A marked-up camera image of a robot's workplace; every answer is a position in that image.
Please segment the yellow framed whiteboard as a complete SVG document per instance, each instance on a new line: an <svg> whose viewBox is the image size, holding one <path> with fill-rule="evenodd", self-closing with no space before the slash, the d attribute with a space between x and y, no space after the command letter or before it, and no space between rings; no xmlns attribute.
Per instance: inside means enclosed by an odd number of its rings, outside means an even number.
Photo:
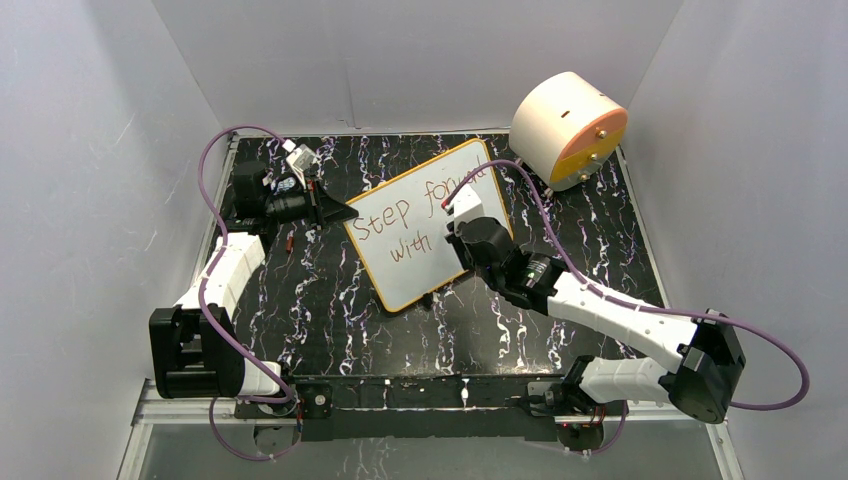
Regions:
<svg viewBox="0 0 848 480"><path fill-rule="evenodd" d="M472 139L347 202L358 215L344 226L385 310L399 312L464 273L445 240L441 203L489 160L484 141Z"/></svg>

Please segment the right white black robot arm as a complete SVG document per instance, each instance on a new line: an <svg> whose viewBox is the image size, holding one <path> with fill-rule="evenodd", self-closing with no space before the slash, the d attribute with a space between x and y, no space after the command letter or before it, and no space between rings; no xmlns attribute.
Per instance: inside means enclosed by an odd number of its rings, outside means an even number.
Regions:
<svg viewBox="0 0 848 480"><path fill-rule="evenodd" d="M522 250L492 217L452 221L447 242L461 265L515 307L575 322L640 352L637 359L578 357L564 379L520 406L533 415L597 413L610 403L669 403L704 423L724 421L746 359L730 325L675 319L652 305L582 284L561 260Z"/></svg>

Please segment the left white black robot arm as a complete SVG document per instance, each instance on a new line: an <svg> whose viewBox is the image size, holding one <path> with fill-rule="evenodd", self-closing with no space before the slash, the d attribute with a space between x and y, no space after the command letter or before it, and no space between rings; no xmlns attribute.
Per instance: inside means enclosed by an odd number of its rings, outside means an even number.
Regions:
<svg viewBox="0 0 848 480"><path fill-rule="evenodd" d="M244 398L286 416L297 407L299 391L284 380L280 363L259 360L237 340L234 309L281 224L304 221L321 229L358 213L326 192L310 154L288 161L279 177L261 161L236 166L232 194L203 271L173 306L150 317L155 384L166 399Z"/></svg>

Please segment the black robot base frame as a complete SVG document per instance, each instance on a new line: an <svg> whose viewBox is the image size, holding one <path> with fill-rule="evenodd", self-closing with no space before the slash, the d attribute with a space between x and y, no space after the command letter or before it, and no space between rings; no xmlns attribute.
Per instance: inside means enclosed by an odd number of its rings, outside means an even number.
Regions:
<svg viewBox="0 0 848 480"><path fill-rule="evenodd" d="M306 376L290 378L300 407L239 405L261 426L299 420L307 442L365 438L514 437L593 449L604 407L573 403L551 374Z"/></svg>

